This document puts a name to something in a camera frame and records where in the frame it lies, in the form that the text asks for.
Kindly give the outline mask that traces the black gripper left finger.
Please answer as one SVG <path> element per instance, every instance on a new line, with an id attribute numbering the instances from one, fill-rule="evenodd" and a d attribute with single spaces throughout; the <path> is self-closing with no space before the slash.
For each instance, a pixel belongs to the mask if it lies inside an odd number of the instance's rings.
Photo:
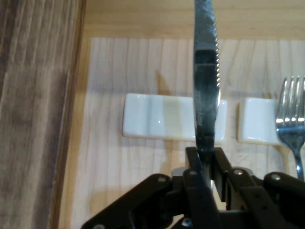
<path id="1" fill-rule="evenodd" d="M 217 148 L 186 148 L 181 175 L 153 174 L 82 225 L 83 229 L 164 229 L 184 215 L 179 228 L 218 229 L 220 214 L 211 190 Z"/>

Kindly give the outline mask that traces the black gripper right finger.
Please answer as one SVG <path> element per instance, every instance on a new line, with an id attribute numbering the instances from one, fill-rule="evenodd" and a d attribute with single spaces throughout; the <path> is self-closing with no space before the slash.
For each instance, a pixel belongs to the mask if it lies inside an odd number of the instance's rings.
<path id="1" fill-rule="evenodd" d="M 232 167 L 224 151 L 213 156 L 213 181 L 227 210 L 248 213 L 258 229 L 303 229 L 305 183 L 282 172 L 263 179 L 244 167 Z"/>

